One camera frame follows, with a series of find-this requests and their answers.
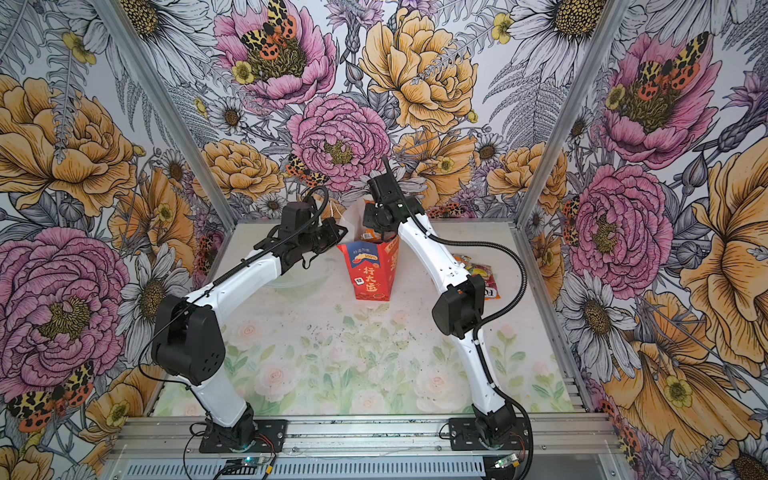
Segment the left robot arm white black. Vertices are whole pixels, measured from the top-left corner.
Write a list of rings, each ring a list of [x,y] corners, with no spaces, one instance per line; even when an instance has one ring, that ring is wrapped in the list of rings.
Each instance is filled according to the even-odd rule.
[[[261,442],[253,408],[224,368],[222,328],[226,320],[260,288],[302,262],[305,254],[330,250],[347,232],[332,217],[314,220],[303,230],[283,223],[257,243],[247,258],[214,281],[185,297],[168,295],[161,301],[151,358],[190,389],[203,407],[203,453],[255,451]]]

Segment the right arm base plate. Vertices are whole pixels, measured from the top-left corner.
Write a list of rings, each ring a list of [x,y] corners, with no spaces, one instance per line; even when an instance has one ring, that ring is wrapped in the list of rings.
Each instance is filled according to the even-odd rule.
[[[446,431],[453,451],[530,451],[530,433],[530,425],[522,417],[503,421],[453,417],[448,419]]]

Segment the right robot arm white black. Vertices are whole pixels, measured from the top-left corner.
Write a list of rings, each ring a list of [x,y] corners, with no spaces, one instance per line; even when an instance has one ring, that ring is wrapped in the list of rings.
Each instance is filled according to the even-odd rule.
[[[432,318],[457,349],[470,385],[475,425],[481,442],[498,448],[517,425],[514,402],[500,390],[488,364],[482,339],[485,282],[471,274],[448,250],[457,241],[439,237],[419,201],[405,196],[391,173],[367,181],[373,202],[363,224],[379,233],[395,233],[425,268],[438,298]]]

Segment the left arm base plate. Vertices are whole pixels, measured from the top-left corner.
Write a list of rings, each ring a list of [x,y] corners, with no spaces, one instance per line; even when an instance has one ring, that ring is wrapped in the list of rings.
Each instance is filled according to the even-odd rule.
[[[223,427],[212,420],[205,421],[199,452],[280,453],[287,435],[288,421],[246,419],[233,427]]]

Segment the red white paper bag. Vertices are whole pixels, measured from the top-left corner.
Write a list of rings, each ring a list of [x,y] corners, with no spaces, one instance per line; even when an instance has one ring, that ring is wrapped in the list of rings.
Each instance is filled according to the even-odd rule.
[[[352,203],[341,217],[347,235],[337,246],[341,251],[357,300],[389,301],[395,280],[400,240],[396,235],[384,243],[360,240],[364,208],[372,203],[365,195]]]

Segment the orange snack packet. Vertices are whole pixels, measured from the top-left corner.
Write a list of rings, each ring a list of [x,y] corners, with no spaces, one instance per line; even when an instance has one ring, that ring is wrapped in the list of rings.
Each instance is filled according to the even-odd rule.
[[[384,243],[389,241],[393,234],[386,230],[377,220],[368,219],[363,221],[360,240],[369,243]]]
[[[501,298],[493,270],[489,265],[476,263],[467,255],[454,254],[454,258],[457,262],[463,264],[464,268],[471,275],[479,275],[483,279],[486,300]]]

